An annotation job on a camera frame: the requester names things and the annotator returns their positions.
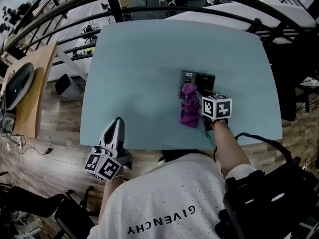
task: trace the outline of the purple cloth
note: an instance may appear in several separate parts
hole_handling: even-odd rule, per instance
[[[200,117],[198,113],[199,103],[195,90],[197,90],[197,86],[194,83],[185,83],[181,90],[185,95],[186,102],[181,104],[179,123],[189,127],[197,127]]]

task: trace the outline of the gray bin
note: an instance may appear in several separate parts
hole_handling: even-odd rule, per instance
[[[62,77],[55,83],[55,90],[59,96],[69,99],[76,98],[80,94],[79,86],[67,75]]]

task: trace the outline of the black strap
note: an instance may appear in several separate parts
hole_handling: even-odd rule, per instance
[[[291,153],[290,151],[288,151],[285,147],[283,147],[280,143],[274,141],[274,140],[269,140],[266,138],[263,138],[259,135],[254,135],[254,134],[249,134],[249,133],[240,133],[239,135],[235,136],[236,141],[238,140],[238,137],[240,136],[246,136],[246,137],[250,137],[250,138],[254,138],[260,141],[263,141],[265,143],[270,144],[271,146],[275,147],[278,151],[280,151],[282,153],[282,155],[285,157],[286,162],[290,162],[292,160],[291,158]],[[217,151],[217,146],[214,149],[214,161],[216,162],[216,151]]]

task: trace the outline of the wooden floor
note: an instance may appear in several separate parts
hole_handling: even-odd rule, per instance
[[[44,152],[50,146],[52,137],[53,151],[41,156],[35,150],[29,149],[25,154],[9,143],[11,151],[6,147],[7,139],[0,137],[0,171],[9,171],[0,177],[0,182],[11,183],[30,190],[44,197],[50,197],[72,189],[76,192],[77,200],[84,196],[86,188],[94,186],[90,192],[89,209],[99,211],[103,197],[103,182],[83,171],[83,165],[90,148],[79,144],[82,101],[85,82],[77,80],[81,87],[81,94],[72,101],[57,96],[53,83],[49,83],[45,92],[42,110],[41,130],[38,139],[26,139],[23,151],[34,147]],[[280,142],[291,151],[292,156],[314,162],[318,153],[318,110],[306,113],[298,112],[294,122],[282,121],[283,140]],[[267,173],[283,164],[284,157],[271,146],[253,144],[243,147],[251,163]],[[157,166],[161,157],[159,151],[130,150],[134,155],[133,171],[126,175],[134,178],[144,174]],[[318,175],[313,166],[309,169]],[[41,238],[54,236],[59,226],[51,219],[42,219],[44,227]]]

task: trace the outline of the blue table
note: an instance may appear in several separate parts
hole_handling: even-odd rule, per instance
[[[181,70],[216,76],[214,90],[233,98],[234,134],[282,138],[278,96],[258,36],[214,24],[140,20],[105,25],[86,84],[80,143],[96,145],[114,118],[125,122],[125,148],[212,148],[202,123],[178,122]],[[241,137],[239,143],[256,143]]]

